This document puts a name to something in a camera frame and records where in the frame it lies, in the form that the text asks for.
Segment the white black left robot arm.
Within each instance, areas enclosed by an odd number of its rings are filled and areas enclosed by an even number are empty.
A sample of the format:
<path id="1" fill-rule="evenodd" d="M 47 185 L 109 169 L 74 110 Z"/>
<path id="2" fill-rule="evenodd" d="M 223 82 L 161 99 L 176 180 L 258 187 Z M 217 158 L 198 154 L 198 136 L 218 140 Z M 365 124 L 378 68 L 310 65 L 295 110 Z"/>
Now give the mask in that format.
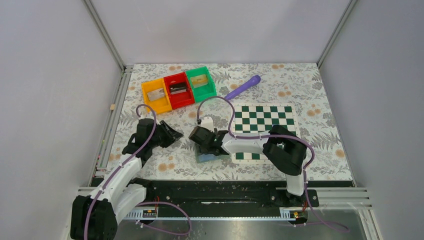
<path id="1" fill-rule="evenodd" d="M 123 148 L 119 164 L 88 195 L 78 195 L 72 203 L 70 238 L 73 240 L 112 240 L 118 225 L 138 204 L 152 204 L 155 192 L 131 183 L 156 147 L 167 148 L 183 134 L 165 121 L 144 118 Z"/>

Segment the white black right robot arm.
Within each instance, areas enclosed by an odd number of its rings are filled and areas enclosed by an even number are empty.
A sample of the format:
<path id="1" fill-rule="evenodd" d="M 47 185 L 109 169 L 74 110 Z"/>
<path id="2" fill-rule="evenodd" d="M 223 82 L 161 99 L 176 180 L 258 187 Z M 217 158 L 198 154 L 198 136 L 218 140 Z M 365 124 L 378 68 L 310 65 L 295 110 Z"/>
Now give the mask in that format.
<path id="1" fill-rule="evenodd" d="M 269 131 L 233 133 L 229 130 L 211 131 L 201 125 L 189 135 L 203 155 L 233 155 L 237 153 L 262 154 L 286 175 L 287 201 L 293 206 L 306 199 L 304 166 L 307 142 L 296 137 L 281 125 L 273 125 Z"/>

